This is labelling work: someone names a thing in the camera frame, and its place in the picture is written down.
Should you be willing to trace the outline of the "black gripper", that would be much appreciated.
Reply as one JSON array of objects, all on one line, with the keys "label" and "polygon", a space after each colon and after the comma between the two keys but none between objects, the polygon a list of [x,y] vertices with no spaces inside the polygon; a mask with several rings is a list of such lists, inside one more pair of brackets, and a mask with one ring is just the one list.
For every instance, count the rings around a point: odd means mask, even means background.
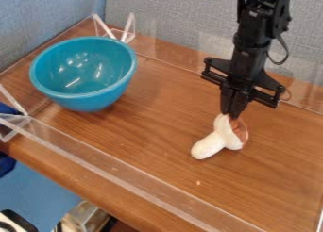
[{"label": "black gripper", "polygon": [[221,89],[221,112],[237,119],[250,101],[276,108],[285,87],[269,77],[265,63],[269,59],[272,40],[278,40],[285,52],[288,46],[281,34],[289,30],[290,0],[237,0],[238,29],[233,36],[230,60],[205,58],[202,78]]}]

